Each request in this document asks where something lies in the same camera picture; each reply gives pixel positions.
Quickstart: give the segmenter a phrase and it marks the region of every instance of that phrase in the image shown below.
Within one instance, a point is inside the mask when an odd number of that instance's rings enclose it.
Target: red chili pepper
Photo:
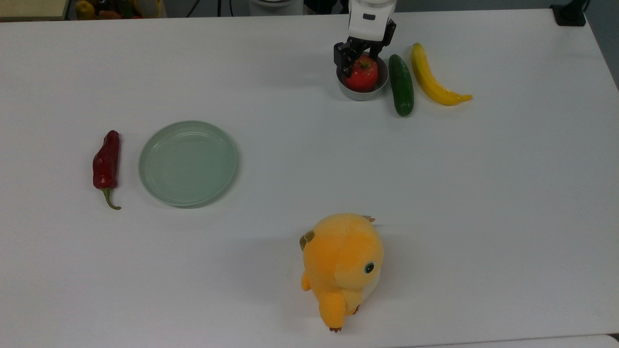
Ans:
[[[110,131],[103,139],[103,146],[92,161],[92,183],[103,191],[105,201],[112,209],[120,209],[110,201],[111,189],[116,188],[118,182],[118,155],[120,153],[120,136],[117,131]]]

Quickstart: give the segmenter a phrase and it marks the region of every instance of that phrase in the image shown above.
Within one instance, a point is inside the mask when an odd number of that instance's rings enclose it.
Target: green cucumber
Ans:
[[[413,111],[415,103],[413,81],[406,63],[397,54],[389,57],[389,78],[396,111],[401,117],[407,117]]]

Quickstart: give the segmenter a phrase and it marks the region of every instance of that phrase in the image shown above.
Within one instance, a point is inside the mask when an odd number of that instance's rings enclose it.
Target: yellow banana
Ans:
[[[448,90],[434,78],[425,51],[420,43],[413,45],[410,52],[410,62],[419,86],[435,102],[443,105],[455,105],[473,98],[471,94],[462,95]]]

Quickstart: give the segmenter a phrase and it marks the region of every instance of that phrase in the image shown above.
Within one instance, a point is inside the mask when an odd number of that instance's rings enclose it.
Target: metal bowl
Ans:
[[[376,81],[376,86],[374,86],[374,89],[369,92],[355,92],[354,90],[346,87],[344,75],[338,71],[337,80],[342,93],[346,97],[351,98],[352,100],[358,100],[360,102],[372,100],[379,95],[383,91],[383,87],[387,84],[387,80],[389,79],[389,69],[387,68],[387,64],[385,64],[380,57],[376,59],[376,64],[378,65],[378,81]]]

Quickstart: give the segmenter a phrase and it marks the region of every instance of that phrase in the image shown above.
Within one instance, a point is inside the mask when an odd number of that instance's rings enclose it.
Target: stuffed animal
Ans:
[[[336,214],[324,218],[301,240],[305,271],[301,288],[318,299],[320,317],[338,332],[374,290],[383,265],[383,243],[373,218]]]

